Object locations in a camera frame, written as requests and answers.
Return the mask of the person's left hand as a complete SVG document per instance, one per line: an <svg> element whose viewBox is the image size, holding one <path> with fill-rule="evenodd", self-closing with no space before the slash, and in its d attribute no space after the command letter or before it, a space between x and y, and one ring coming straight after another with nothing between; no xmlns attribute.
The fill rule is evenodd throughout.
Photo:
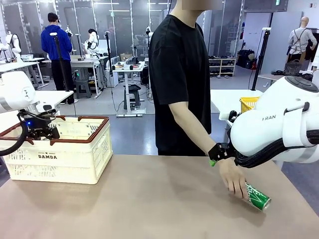
<svg viewBox="0 0 319 239"><path fill-rule="evenodd" d="M240 199L249 198L246 178L242 170L236 166L234 158L222 159L217 163L220 176L231 194Z"/></svg>

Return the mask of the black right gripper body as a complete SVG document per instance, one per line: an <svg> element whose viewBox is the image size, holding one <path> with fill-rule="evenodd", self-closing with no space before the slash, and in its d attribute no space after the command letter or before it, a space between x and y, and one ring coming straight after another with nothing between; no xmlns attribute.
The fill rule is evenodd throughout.
<svg viewBox="0 0 319 239"><path fill-rule="evenodd" d="M227 159L235 156L235 148L232 143L217 143L217 158L216 160Z"/></svg>

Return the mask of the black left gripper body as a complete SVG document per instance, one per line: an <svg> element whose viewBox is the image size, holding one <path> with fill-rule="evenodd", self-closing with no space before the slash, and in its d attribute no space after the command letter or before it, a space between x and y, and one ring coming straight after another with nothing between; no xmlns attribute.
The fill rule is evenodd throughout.
<svg viewBox="0 0 319 239"><path fill-rule="evenodd" d="M49 124L55 119L56 111L44 111L36 114L29 111L19 111L17 114L20 120L24 120L28 132L52 132L53 127Z"/></svg>

